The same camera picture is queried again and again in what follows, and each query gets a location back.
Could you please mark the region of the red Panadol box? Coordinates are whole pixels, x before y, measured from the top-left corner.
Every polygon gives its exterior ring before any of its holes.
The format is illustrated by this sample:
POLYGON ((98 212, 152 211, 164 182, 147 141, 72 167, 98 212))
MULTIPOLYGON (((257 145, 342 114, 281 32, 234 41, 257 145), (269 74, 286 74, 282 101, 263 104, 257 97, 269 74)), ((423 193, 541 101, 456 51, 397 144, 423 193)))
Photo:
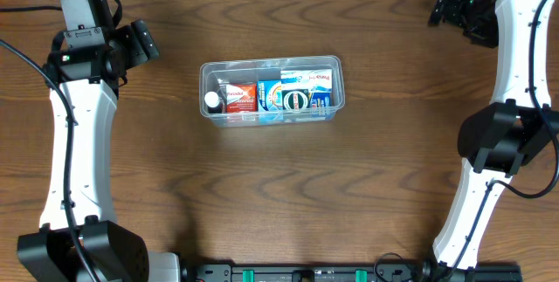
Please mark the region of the red Panadol box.
POLYGON ((226 112, 257 111, 256 84, 228 84, 225 86, 226 112))

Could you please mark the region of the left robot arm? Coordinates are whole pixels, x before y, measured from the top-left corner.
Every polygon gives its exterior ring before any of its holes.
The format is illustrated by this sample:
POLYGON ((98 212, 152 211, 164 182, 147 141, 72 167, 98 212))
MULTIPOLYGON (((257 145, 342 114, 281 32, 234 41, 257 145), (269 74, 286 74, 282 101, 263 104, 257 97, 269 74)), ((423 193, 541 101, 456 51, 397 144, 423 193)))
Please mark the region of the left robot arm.
POLYGON ((178 281, 173 253, 150 252, 117 224, 110 142, 128 69, 159 53, 141 21, 115 29, 72 22, 68 47, 40 67, 51 89, 52 173, 39 230, 17 241, 20 263, 37 281, 178 281))

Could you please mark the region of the white Panadol box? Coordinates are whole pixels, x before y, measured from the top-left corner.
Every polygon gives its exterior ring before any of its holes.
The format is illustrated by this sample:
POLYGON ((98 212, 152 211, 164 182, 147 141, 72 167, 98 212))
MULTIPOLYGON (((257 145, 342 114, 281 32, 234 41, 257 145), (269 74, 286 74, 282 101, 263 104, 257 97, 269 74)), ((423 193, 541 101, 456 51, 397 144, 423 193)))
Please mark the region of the white Panadol box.
POLYGON ((280 73, 283 90, 307 89, 309 92, 331 92, 332 70, 284 70, 280 73))

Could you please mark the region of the blue Cool Fever box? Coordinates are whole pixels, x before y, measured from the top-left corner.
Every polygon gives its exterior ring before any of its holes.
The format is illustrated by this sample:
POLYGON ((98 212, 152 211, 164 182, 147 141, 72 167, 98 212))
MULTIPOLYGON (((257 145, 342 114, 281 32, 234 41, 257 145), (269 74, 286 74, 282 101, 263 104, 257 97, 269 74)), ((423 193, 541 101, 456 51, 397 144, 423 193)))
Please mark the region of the blue Cool Fever box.
POLYGON ((331 92, 309 92, 309 108, 300 111, 285 110, 283 107, 281 81, 261 80, 257 84, 258 112, 261 124, 289 121, 307 121, 309 118, 323 120, 332 106, 331 92))

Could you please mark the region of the dark medicine bottle white cap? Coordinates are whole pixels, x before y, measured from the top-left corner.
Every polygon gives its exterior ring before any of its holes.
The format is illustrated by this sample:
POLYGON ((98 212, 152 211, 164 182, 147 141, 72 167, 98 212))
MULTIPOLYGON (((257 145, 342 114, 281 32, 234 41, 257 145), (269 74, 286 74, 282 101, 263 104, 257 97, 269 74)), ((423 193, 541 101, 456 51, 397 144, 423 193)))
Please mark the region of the dark medicine bottle white cap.
POLYGON ((222 113, 224 111, 224 102, 217 92, 207 92, 204 95, 204 103, 207 112, 210 114, 222 113))

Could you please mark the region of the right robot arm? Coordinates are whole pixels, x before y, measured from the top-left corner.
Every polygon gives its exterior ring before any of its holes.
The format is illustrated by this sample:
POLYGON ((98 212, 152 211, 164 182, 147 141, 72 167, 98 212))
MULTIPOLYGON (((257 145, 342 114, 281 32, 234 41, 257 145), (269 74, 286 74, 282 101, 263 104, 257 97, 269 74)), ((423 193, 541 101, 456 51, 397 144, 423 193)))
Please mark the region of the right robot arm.
POLYGON ((437 0, 429 25, 462 29, 476 45, 498 51, 490 103, 461 125, 457 149, 463 168, 448 218, 432 246, 441 276, 472 272, 480 240, 504 189, 525 198, 547 195, 556 176, 533 194, 511 186, 520 167, 548 144, 558 144, 558 113, 546 73, 547 30, 555 0, 437 0))

